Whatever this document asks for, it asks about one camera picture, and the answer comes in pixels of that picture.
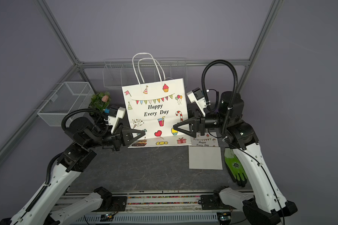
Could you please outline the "green black work glove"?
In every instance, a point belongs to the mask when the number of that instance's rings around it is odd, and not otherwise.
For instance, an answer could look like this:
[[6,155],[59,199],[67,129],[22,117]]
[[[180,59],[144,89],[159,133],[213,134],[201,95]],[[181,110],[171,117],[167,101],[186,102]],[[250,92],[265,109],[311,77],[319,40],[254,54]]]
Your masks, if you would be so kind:
[[233,182],[240,187],[245,187],[248,181],[247,174],[232,149],[225,148],[224,161]]

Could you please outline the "small white party paper bag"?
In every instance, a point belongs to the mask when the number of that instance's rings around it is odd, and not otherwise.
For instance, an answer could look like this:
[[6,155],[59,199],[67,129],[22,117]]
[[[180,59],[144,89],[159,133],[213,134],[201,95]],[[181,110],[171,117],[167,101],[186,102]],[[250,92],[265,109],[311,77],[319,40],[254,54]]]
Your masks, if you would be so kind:
[[131,148],[189,146],[191,138],[174,128],[188,119],[185,85],[182,78],[167,78],[157,59],[151,60],[159,76],[157,82],[147,82],[140,70],[140,62],[132,61],[135,85],[123,86],[123,96],[130,127],[136,141]]

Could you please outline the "potted plant with pink flower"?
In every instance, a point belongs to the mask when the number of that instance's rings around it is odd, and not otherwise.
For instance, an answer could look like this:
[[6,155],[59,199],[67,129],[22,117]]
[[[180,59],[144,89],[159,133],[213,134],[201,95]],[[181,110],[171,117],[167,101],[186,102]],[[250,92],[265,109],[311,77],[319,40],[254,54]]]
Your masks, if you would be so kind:
[[92,95],[89,108],[104,111],[111,102],[111,96],[109,92],[99,92]]

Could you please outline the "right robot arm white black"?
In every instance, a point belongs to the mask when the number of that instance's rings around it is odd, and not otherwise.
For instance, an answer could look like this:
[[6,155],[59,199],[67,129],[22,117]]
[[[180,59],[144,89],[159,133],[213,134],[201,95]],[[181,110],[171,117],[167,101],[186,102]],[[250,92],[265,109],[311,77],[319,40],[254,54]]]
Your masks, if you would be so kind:
[[251,184],[253,194],[248,196],[230,187],[219,187],[210,199],[201,199],[202,208],[235,208],[244,213],[252,225],[285,224],[285,219],[297,212],[297,206],[281,193],[263,158],[259,139],[253,127],[242,119],[244,101],[238,89],[238,74],[226,60],[210,62],[203,70],[205,79],[211,67],[227,66],[233,75],[233,89],[217,94],[214,106],[210,104],[205,84],[187,94],[198,106],[192,117],[174,125],[174,129],[191,137],[203,135],[206,130],[218,128],[220,139],[227,143],[224,151],[226,167],[239,186]]

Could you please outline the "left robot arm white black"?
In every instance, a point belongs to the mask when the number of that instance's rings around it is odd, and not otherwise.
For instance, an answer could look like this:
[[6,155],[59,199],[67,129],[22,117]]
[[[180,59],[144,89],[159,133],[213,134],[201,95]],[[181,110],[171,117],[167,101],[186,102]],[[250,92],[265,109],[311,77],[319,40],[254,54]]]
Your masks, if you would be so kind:
[[146,135],[143,130],[119,123],[124,115],[125,108],[122,107],[105,110],[84,108],[68,113],[61,127],[73,143],[50,160],[45,182],[28,203],[11,218],[2,219],[0,224],[70,225],[96,210],[119,212],[120,206],[114,203],[112,193],[103,187],[62,210],[54,212],[52,208],[96,157],[94,148],[112,146],[119,151],[121,146],[129,146]]

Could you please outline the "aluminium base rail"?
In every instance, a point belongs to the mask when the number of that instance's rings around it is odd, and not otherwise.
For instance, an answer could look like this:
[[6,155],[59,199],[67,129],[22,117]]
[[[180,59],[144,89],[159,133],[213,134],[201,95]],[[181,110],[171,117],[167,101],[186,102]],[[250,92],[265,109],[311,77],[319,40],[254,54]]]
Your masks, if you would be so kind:
[[220,225],[248,224],[238,202],[253,197],[237,192],[235,203],[217,206],[211,190],[116,191],[114,206],[80,216],[74,225]]

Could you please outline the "large white party paper bag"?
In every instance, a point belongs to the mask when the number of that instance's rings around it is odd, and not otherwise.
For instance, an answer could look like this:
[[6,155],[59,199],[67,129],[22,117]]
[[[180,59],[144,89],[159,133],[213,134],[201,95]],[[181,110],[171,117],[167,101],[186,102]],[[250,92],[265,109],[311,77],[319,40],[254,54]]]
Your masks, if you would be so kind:
[[189,168],[198,170],[223,170],[222,153],[217,137],[209,133],[191,138],[188,148]]

